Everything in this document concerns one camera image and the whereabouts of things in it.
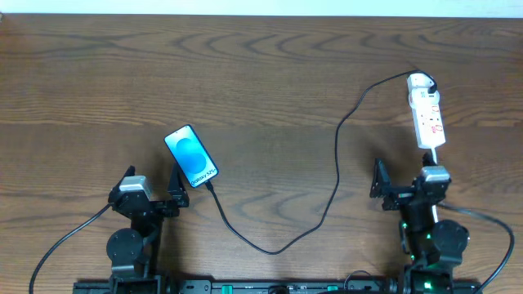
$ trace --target smartphone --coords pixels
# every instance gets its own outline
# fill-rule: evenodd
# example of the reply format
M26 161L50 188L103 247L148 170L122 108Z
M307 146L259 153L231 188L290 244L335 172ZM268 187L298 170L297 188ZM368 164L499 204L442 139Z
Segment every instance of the smartphone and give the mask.
M193 188L218 176L218 167L191 125L174 131L164 141Z

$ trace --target black cable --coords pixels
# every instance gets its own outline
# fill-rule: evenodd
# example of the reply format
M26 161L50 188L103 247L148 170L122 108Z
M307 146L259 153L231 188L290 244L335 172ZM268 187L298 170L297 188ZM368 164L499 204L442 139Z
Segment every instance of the black cable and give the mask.
M388 81L390 81L390 80L392 80L394 78L398 78L398 77L401 77L401 76L404 76L404 75L407 75L407 74L415 74L415 73L416 74L425 74L426 76L428 76L432 80L434 85L430 87L429 93L434 93L437 90L437 84L436 84L436 81L434 80L434 78L432 78L430 75L428 75L427 73L423 72L422 70L415 69L415 70L410 70L408 72L399 73L399 74L397 74L395 76L386 78L386 79L384 79L384 80L382 80L380 82L376 82L373 85L371 85L370 87L368 87L363 92L363 94L361 94L361 97L356 102L354 108L351 111L349 111L349 113L345 114L345 116L342 118L342 120L336 126L336 132L334 133L334 164L336 166L336 184L334 185L333 193L331 194L331 196L329 198L329 201L327 202L327 207L325 208L324 214L321 216L321 220L318 223L318 225L316 225L312 229L307 230L305 233L297 236L295 239L293 239L291 242L289 242L287 245L285 245L283 248L279 249L278 251L270 252L270 251L267 251L265 249L261 249L258 246L254 245L249 240L247 240L244 236L242 236L242 234L238 233L238 231L236 231L235 228L232 227L232 225L230 225L229 221L227 220L226 214L223 212L223 208L221 208L220 201L218 200L218 197L216 196L216 193L214 192L214 188L212 187L211 182L208 181L208 182L205 183L205 186L207 187L207 189L211 192L212 196L214 197L214 201L216 202L216 205L218 206L218 210L220 211L221 218L223 219L223 222L226 224L227 228L229 228L230 231L233 232L233 234L235 234L238 238L242 239L244 242L246 242L252 248L258 250L261 253L265 253L265 254L268 254L268 255L278 255L281 252L284 252L287 248L291 247L299 239L301 239L301 238L307 236L308 234L310 234L310 233L316 231L317 229L319 229L320 226L325 221L325 217L327 216L327 212L329 211L330 205L331 205L331 203L334 200L334 195L336 194L337 187L340 184L340 169L339 169L339 165L338 165L338 162L337 162L337 138L338 138L338 134L339 134L339 131L340 131L340 127L358 109L358 107L360 107L361 102L365 98L365 95L367 95L367 92L369 92L372 88L374 88L377 85L380 85L380 84L382 84L384 82L388 82Z
M91 224L93 221L95 221L98 217L100 217L107 209L109 209L109 207L111 207L111 203L105 205L104 208L102 208L98 213L96 213L92 218L90 218L88 221L84 222L83 224L81 224L78 228L76 229L73 229L69 234L65 235L64 237L62 237L60 240L58 240L58 242L56 242L55 245L53 245L51 247L51 249L49 249L49 251L46 253L46 255L44 255L42 257L42 259L40 260L40 262L38 262L38 265L36 266L36 268L34 269L34 272L33 272L33 276L31 277L31 282L29 283L29 294L33 294L33 289L34 289L34 281L36 281L36 276L38 275L38 272L40 271L40 269L42 268L42 265L44 262L46 262L47 258L65 241L67 240L69 237L71 237L72 235L76 234L79 230L85 228L86 226L88 226L89 224Z
M473 216L473 217L478 218L478 219L483 220L483 221L491 221L491 222L501 226L502 228L504 228L508 232L508 236L510 237L510 244L508 245L507 253L505 253L505 257L503 258L503 260L499 264L498 268L481 284L480 287L478 287L474 291L474 293L479 293L480 291L485 289L485 287L487 287L487 285L490 282L492 282L492 280L494 280L498 276L498 274L501 272L503 267L505 267L505 265L507 264L508 259L512 255L512 251L514 250L514 245L516 244L516 238L514 237L514 233L512 232L512 229L510 228L510 226L508 226L507 224L505 224L504 222L498 220L495 217L487 216L486 214L483 214L483 213L480 213L480 212L473 212L473 211L470 211L470 210L465 209L465 208L455 207L455 206L452 206L452 205L447 204L447 203L438 203L438 207L442 207L442 208L445 208L445 209L449 209L451 211L455 211L455 212L463 213L463 214L466 214L466 215L469 215L469 216Z
M376 286L378 286L378 288L380 288L380 289L382 288L382 286L380 286L378 284L378 282L376 282L376 279L368 271L362 270L362 269L358 269L358 270L353 271L351 274L349 274L346 277L345 282L343 282L343 289L348 290L348 286L349 285L347 283L351 280L352 275L353 274L359 274L359 273L367 274L373 280L373 282L376 284Z

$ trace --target phone screen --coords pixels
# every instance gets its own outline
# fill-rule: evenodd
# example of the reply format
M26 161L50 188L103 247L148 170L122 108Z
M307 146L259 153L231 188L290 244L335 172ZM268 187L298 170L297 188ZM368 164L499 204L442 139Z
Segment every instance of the phone screen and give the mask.
M190 125L164 140L193 188L218 175L218 168Z

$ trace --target wooden tabletop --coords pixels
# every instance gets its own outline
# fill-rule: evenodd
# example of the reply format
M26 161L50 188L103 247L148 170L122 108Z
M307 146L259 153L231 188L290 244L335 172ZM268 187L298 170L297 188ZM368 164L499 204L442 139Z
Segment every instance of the wooden tabletop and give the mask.
M334 130L370 84L420 68L439 84L453 183L447 202L506 221L523 238L523 20L7 15L0 24L0 292L24 293L43 254L98 212L129 165L167 198L163 143L190 123L221 170L230 222L268 250L319 220L335 182ZM324 226L265 256L223 224L205 188L166 220L160 268L215 279L398 274L398 212L369 198L374 158L395 183L419 173L405 79L372 90L339 136L340 188ZM503 258L500 227L440 212L471 242L460 278ZM35 293L110 276L106 212L62 244ZM486 293L520 293L516 250Z

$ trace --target power strip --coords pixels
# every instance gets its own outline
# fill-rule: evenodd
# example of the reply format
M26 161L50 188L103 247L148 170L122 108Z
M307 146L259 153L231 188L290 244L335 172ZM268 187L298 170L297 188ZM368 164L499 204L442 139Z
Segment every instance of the power strip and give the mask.
M418 147L434 149L445 143L445 132L441 121L440 93L429 93L434 82L423 73L414 73L407 78L409 104L412 108Z

